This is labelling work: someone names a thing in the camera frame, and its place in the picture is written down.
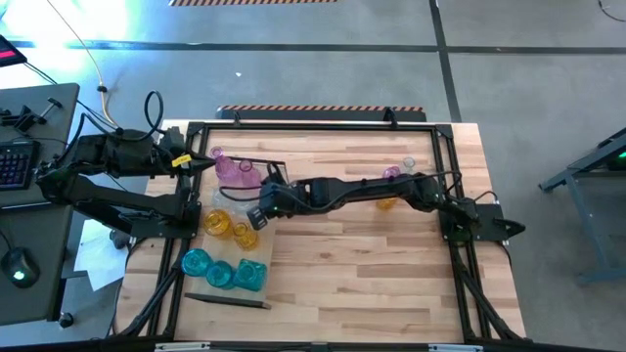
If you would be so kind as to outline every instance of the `gray floor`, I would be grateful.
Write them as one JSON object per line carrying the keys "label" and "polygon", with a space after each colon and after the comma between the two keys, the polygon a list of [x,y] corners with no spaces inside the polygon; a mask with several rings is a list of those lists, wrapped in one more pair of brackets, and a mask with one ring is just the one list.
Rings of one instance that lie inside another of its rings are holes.
{"label": "gray floor", "polygon": [[[193,9],[168,8],[166,1],[109,0],[102,2],[108,4],[104,6],[83,0],[74,1],[73,9],[67,5],[62,10],[90,39],[435,43],[427,0],[339,1]],[[625,2],[605,3],[615,15],[626,17]],[[626,46],[626,24],[602,15],[596,0],[439,0],[439,4],[449,45]],[[117,10],[118,26],[100,19],[112,9]],[[47,32],[71,39],[63,24],[48,16],[48,9],[39,10],[37,16],[45,21]],[[16,21],[19,11],[9,10],[0,32],[50,38]],[[85,53],[60,49],[51,40],[45,44],[24,53],[57,80],[78,82],[81,100],[97,107],[96,75]],[[152,89],[163,94],[167,118],[209,118],[218,106],[228,104],[337,104],[419,105],[425,107],[428,120],[450,121],[436,54],[93,54],[113,91],[111,113],[129,127],[145,128],[142,104]],[[624,350],[626,281],[576,283],[579,273],[594,268],[595,258],[573,204],[564,190],[543,195],[536,187],[624,127],[624,56],[451,55],[450,60],[463,121],[479,123],[494,190],[506,214],[527,225],[526,233],[513,240],[511,252],[528,336],[542,342]],[[0,70],[0,88],[42,83],[25,67]],[[87,127],[85,133],[91,132],[95,130]],[[122,184],[139,192],[146,180]],[[92,293],[85,280],[70,281],[64,307],[76,314],[72,328],[59,330],[51,323],[3,327],[0,345],[102,337],[111,319],[114,289]]]}

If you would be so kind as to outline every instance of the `wooden tabletop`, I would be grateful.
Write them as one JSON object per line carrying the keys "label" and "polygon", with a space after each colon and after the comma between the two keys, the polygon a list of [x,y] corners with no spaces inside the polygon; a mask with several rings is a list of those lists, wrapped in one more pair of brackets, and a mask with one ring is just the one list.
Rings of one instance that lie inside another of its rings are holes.
{"label": "wooden tabletop", "polygon": [[[184,132],[187,123],[168,120],[163,125],[180,126]],[[475,197],[491,189],[478,126],[453,124],[453,130],[466,195]],[[416,160],[418,171],[434,172],[431,141],[420,132],[215,130],[209,136],[209,148],[213,146],[222,146],[232,156],[283,160],[291,180],[378,178],[406,156]],[[174,187],[174,180],[156,178],[149,182],[147,194],[173,193]],[[209,190],[201,192],[203,197]],[[198,236],[192,247],[202,241],[204,235]],[[153,293],[163,242],[145,241],[131,257],[117,306],[119,329],[130,324]],[[476,253],[486,296],[509,326],[524,335],[505,251],[494,243],[477,242]],[[189,288],[186,280],[183,291]],[[267,293],[271,310],[182,298],[176,339],[463,340],[450,253],[441,239],[437,213],[421,213],[402,201],[388,212],[373,202],[360,202],[326,215],[278,220]],[[164,300],[161,329],[170,297],[168,293]],[[472,326],[479,333],[473,299],[468,302]]]}

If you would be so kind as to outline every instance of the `metal stand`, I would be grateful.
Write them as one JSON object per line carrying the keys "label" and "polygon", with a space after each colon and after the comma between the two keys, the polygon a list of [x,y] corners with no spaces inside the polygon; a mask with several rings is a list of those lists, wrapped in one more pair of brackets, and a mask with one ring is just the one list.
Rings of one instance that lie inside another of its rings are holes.
{"label": "metal stand", "polygon": [[557,176],[539,185],[539,188],[545,193],[550,193],[558,186],[567,185],[578,210],[578,215],[582,220],[585,235],[591,240],[594,247],[600,269],[580,276],[578,280],[580,284],[626,278],[626,268],[619,267],[618,255],[614,252],[614,246],[609,236],[596,231],[594,215],[586,206],[578,186],[578,180],[581,178],[625,177],[626,174],[619,171],[592,172],[600,166],[618,159],[624,152],[626,152],[626,128],[599,143],[599,147],[595,151],[571,163]]}

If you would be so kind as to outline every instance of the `warning stripe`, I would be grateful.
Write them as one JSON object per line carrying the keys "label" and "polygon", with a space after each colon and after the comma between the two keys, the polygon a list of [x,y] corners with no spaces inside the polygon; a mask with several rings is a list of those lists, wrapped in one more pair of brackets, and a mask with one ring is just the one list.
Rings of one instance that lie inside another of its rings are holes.
{"label": "warning stripe", "polygon": [[337,1],[338,0],[170,0],[169,6],[313,4]]}
{"label": "warning stripe", "polygon": [[[223,106],[220,110],[382,111],[383,106]],[[422,107],[391,107],[394,111],[422,111]]]}

